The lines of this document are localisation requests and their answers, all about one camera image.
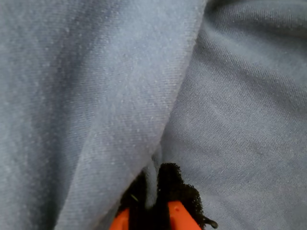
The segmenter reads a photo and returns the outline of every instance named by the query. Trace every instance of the denim fabric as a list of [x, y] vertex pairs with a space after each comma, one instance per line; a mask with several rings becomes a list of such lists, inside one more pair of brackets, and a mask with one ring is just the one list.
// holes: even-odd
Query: denim fabric
[[0, 229], [107, 229], [161, 162], [220, 229], [305, 229], [306, 73], [304, 0], [0, 0]]

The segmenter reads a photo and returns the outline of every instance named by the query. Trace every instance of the gray-blue cloth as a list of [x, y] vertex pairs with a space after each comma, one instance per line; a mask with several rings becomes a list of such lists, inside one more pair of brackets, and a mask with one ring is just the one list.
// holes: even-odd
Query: gray-blue cloth
[[0, 0], [0, 133], [1, 230], [108, 229], [161, 162], [221, 230], [306, 229], [307, 2]]

